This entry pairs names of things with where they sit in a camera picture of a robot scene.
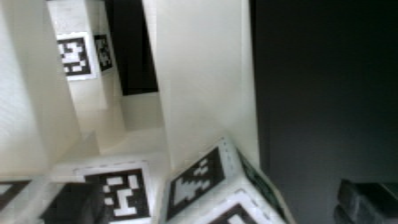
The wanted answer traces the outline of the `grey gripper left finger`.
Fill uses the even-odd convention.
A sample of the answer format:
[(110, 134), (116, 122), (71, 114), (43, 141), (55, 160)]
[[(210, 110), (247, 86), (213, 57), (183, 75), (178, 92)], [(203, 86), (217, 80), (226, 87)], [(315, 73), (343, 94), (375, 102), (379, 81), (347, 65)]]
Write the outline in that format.
[(103, 200), (100, 184), (68, 183), (45, 211), (16, 224), (109, 224), (110, 209)]

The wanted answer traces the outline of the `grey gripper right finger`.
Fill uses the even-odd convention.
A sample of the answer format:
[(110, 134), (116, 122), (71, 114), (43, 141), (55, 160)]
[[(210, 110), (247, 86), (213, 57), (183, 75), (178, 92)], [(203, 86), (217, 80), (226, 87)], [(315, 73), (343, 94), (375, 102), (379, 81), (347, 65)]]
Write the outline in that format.
[(334, 224), (398, 224), (398, 182), (341, 180)]

